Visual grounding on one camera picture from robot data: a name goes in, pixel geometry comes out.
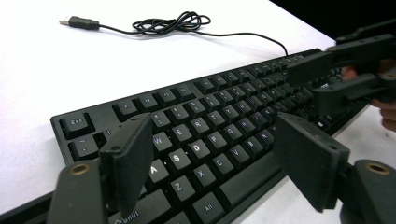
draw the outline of black cable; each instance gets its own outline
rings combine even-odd
[[[63,21],[60,21],[60,23],[63,25],[69,25],[75,28],[81,28],[86,30],[98,30],[99,28],[106,28],[108,30],[119,32],[125,35],[161,36],[167,35],[173,31],[180,31],[185,33],[192,32],[198,35],[209,35],[216,37],[232,35],[255,35],[278,44],[285,51],[286,56],[288,56],[288,51],[286,50],[285,46],[283,46],[283,44],[265,35],[258,35],[255,33],[232,33],[216,35],[198,31],[198,29],[201,28],[202,25],[208,25],[210,22],[211,20],[209,17],[205,15],[198,15],[194,11],[185,11],[181,13],[181,15],[177,19],[173,20],[147,19],[143,21],[136,21],[132,24],[136,31],[132,32],[122,31],[111,26],[102,25],[98,21],[82,19],[79,17],[71,17],[70,19],[66,18]]]

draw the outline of human hand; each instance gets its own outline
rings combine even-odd
[[[396,66],[396,60],[383,60],[380,62],[378,75],[381,76],[390,68]],[[344,67],[342,70],[342,79],[348,81],[358,76],[353,66]],[[396,132],[396,101],[390,103],[382,103],[374,99],[370,105],[378,107],[382,116],[381,124],[384,128]]]

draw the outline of black keyboard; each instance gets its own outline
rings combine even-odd
[[[150,112],[155,159],[135,211],[109,223],[230,223],[285,174],[271,152],[276,113],[333,134],[359,109],[315,113],[312,85],[288,83],[287,65],[319,49],[128,96],[51,118],[64,161],[93,160],[128,118]]]

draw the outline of usb plug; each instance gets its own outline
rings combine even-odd
[[[93,21],[89,19],[83,19],[80,17],[66,17],[62,21],[59,21],[62,25],[67,25],[74,28],[84,29],[84,30],[99,30],[99,21]]]

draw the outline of white table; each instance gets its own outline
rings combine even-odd
[[[280,46],[254,36],[150,39],[58,22],[75,15],[130,30],[133,21],[173,19],[186,10],[212,19],[204,32],[268,35],[289,53],[334,43],[263,0],[0,1],[0,214],[54,190],[64,160],[50,117],[284,55]],[[379,120],[369,107],[337,139],[352,149],[351,161],[396,167],[396,134]],[[315,212],[285,178],[236,222],[337,223],[338,214]]]

